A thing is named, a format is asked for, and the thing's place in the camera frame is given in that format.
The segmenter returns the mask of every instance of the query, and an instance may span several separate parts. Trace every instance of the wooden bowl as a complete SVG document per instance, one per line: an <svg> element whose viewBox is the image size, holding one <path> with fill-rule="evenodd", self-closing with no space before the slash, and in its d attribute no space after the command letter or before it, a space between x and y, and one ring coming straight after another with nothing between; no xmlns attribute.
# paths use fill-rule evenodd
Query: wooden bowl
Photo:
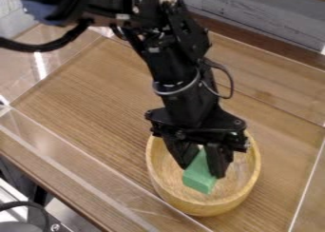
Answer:
<svg viewBox="0 0 325 232"><path fill-rule="evenodd" d="M183 170L177 165L163 139L150 137L146 148L146 162L150 179L165 201L193 216L209 217L234 209L246 199L261 174L261 153L253 140L246 153L235 153L226 178L217 181L210 195L186 187Z"/></svg>

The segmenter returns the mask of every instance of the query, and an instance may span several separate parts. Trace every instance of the tabletop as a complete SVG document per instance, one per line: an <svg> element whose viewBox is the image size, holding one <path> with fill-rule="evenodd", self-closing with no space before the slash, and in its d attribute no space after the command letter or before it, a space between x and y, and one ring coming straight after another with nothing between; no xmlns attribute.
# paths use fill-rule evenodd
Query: tabletop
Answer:
<svg viewBox="0 0 325 232"><path fill-rule="evenodd" d="M222 106L247 122L262 153L262 175L234 211L185 222L213 231L288 231L325 136L324 72L219 34L211 38L209 56L238 79L235 97ZM217 79L226 91L226 80ZM154 198L144 163L150 124L143 113L159 106L138 55L124 43L100 38L0 115L1 155L104 231L151 228L146 222L138 226L132 214L124 216L111 201L116 195L161 231L179 231L183 217ZM127 191L126 183L140 194ZM296 231L306 226L301 222ZM313 231L324 228L321 216L313 226Z"/></svg>

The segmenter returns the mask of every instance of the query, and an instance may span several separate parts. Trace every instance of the green block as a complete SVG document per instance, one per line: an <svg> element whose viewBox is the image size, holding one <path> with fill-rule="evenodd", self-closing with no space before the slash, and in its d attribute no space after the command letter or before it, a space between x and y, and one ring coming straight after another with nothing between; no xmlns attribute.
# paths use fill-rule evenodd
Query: green block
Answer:
<svg viewBox="0 0 325 232"><path fill-rule="evenodd" d="M215 176L210 174L207 154L201 150L191 164L183 172L183 184L194 190L210 194L217 182Z"/></svg>

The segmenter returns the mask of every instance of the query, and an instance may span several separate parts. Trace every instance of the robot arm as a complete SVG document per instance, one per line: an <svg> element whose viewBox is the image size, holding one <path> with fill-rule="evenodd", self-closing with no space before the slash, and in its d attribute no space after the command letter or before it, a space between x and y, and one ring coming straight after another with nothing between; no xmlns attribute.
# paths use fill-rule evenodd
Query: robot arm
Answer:
<svg viewBox="0 0 325 232"><path fill-rule="evenodd" d="M98 26L111 26L131 43L154 78L154 91L163 108L146 113L152 134L163 138L179 167L186 169L198 145L207 152L211 174L223 178L234 151L245 151L246 123L219 107L230 98L234 84L223 66L211 62L209 32L193 20L183 0L35 0L56 5L45 17L50 24L67 25L91 18ZM213 69L230 76L231 94L218 94Z"/></svg>

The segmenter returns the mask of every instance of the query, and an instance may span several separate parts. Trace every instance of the green sponge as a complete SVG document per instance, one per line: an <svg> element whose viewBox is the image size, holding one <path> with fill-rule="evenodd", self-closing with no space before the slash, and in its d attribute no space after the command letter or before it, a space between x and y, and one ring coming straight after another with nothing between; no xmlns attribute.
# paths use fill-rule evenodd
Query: green sponge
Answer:
<svg viewBox="0 0 325 232"><path fill-rule="evenodd" d="M205 150L198 152L191 164L183 172L183 184L194 190L210 194L217 178L210 174L207 154Z"/></svg>

